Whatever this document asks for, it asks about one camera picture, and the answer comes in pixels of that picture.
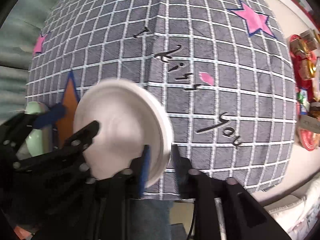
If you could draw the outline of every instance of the green curtain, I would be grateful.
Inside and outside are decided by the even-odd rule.
[[[19,0],[0,29],[0,124],[25,109],[33,47],[58,1]]]

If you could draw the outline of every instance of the white bowl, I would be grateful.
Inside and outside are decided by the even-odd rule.
[[[84,157],[97,179],[128,168],[150,145],[147,187],[164,172],[170,158],[173,130],[158,100],[128,80],[106,79],[85,93],[76,109],[73,131],[97,120],[100,129]]]

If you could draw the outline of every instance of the silver screw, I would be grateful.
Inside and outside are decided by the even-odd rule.
[[[123,175],[131,175],[133,173],[133,170],[131,169],[124,169],[122,172],[121,172]]]
[[[77,146],[77,145],[79,145],[80,143],[81,143],[80,140],[74,140],[74,141],[71,142],[71,145],[72,145],[72,146]]]
[[[82,171],[82,172],[85,172],[89,169],[89,166],[86,164],[86,163],[82,163],[80,166],[79,166],[79,170]]]
[[[229,185],[235,185],[235,184],[238,184],[238,181],[236,181],[236,179],[234,179],[234,178],[228,178],[227,183]]]
[[[201,172],[198,171],[198,170],[196,170],[196,169],[190,169],[190,170],[188,171],[188,173],[189,173],[190,175],[199,175]]]
[[[18,168],[20,168],[21,164],[20,164],[20,162],[14,162],[12,166],[14,169],[18,169]]]
[[[95,178],[88,178],[87,181],[86,181],[86,184],[93,184],[95,182],[96,182]]]

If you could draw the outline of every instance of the gray checkered tablecloth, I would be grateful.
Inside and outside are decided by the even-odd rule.
[[[270,15],[276,39],[261,31],[249,37],[245,21],[227,10],[240,1]],[[134,38],[145,26],[149,32]],[[175,143],[193,167],[218,179],[233,176],[249,192],[281,182],[294,142],[295,85],[285,38],[265,0],[61,0],[42,33],[48,31],[30,67],[28,102],[59,102],[70,67],[80,96],[103,78],[127,78],[165,106]],[[179,44],[169,63],[154,58]],[[176,80],[185,73],[192,74]],[[195,133],[219,123],[223,112],[226,126]],[[223,135],[226,127],[233,136]],[[171,162],[146,196],[179,198]]]

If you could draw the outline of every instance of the pink star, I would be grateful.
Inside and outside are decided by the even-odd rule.
[[[36,53],[42,53],[42,44],[45,40],[45,38],[47,37],[48,33],[46,33],[45,35],[42,36],[42,34],[39,35],[36,45],[33,48],[33,55]]]
[[[241,17],[242,19],[246,20],[249,37],[251,37],[255,33],[262,30],[265,33],[275,38],[274,34],[271,32],[269,26],[267,25],[269,16],[262,13],[255,12],[242,1],[240,1],[240,3],[242,6],[241,9],[228,9],[228,10],[230,12],[233,12],[237,16]]]

